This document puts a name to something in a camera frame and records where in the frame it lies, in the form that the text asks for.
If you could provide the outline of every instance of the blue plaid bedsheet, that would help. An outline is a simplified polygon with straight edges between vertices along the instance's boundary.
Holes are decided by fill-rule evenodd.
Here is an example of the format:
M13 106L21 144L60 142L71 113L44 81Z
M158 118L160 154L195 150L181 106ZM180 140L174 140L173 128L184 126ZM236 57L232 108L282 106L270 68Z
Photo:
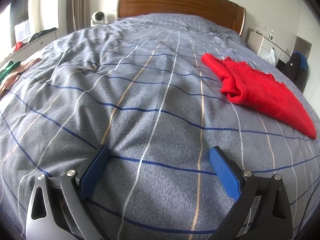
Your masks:
M175 14L80 30L44 48L1 99L0 206L19 234L38 174L63 175L106 144L111 159L87 205L111 239L208 239L233 204L209 163L215 145L242 169L282 176L296 235L320 198L319 137L229 103L206 52L272 73L319 135L295 85L231 30Z

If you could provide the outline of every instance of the wooden headboard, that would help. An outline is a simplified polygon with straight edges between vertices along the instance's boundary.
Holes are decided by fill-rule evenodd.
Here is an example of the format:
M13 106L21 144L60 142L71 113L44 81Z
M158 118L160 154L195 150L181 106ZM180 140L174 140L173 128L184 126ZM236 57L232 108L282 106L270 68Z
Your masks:
M242 34L245 8L229 0L119 0L118 18L149 13L181 13L201 16Z

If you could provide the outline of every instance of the green cloth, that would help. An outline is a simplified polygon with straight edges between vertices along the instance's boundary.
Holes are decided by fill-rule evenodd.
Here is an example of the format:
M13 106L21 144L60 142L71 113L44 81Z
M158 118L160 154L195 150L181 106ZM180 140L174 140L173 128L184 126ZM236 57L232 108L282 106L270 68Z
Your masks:
M21 61L18 61L14 63L12 60L9 61L8 65L0 71L0 84L4 80L4 78L9 75L13 70L15 70L17 67L19 67L21 64Z

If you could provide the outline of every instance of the beige cloth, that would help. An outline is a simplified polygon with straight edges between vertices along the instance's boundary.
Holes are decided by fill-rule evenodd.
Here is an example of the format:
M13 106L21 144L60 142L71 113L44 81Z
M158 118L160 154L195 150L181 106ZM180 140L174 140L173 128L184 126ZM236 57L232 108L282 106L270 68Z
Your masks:
M0 96L2 97L4 92L8 90L20 77L20 73L25 72L31 68L35 63L39 62L40 58L33 58L30 61L23 62L18 68L7 75L0 85Z

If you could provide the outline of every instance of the red cloth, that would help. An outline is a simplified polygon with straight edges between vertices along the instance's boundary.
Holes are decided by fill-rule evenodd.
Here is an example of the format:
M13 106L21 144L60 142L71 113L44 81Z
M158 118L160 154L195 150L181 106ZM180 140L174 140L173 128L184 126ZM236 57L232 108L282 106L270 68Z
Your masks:
M15 46L13 47L13 51L17 51L23 47L23 43L21 41L18 41Z
M316 138L314 124L303 105L272 74L255 70L246 62L236 63L230 57L220 60L206 53L201 60L220 78L220 92L231 103L248 106Z

